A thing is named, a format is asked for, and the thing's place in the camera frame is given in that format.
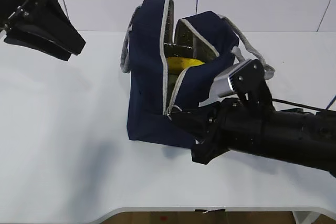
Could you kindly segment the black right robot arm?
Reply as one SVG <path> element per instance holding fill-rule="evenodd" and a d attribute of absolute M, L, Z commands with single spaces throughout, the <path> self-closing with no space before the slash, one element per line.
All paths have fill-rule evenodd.
<path fill-rule="evenodd" d="M 272 104 L 227 98 L 197 109 L 173 108 L 171 122 L 191 134 L 192 160 L 207 165 L 236 151 L 326 171 L 335 176 L 335 112 L 277 111 Z"/>

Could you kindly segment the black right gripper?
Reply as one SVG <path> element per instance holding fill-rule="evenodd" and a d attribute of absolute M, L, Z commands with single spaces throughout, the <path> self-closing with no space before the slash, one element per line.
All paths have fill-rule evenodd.
<path fill-rule="evenodd" d="M 208 164 L 228 151 L 274 156 L 269 126 L 274 111 L 269 99 L 243 104 L 227 98 L 195 109 L 182 110 L 175 105 L 172 123 L 196 138 L 192 161 Z"/>

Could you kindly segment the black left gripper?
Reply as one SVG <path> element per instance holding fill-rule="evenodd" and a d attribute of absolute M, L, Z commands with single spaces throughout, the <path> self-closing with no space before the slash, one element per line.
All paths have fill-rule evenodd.
<path fill-rule="evenodd" d="M 86 41 L 71 24 L 58 0 L 1 0 L 2 33 L 9 29 L 11 16 L 27 2 L 21 20 L 6 34 L 5 43 L 34 49 L 62 61 L 82 52 Z"/>

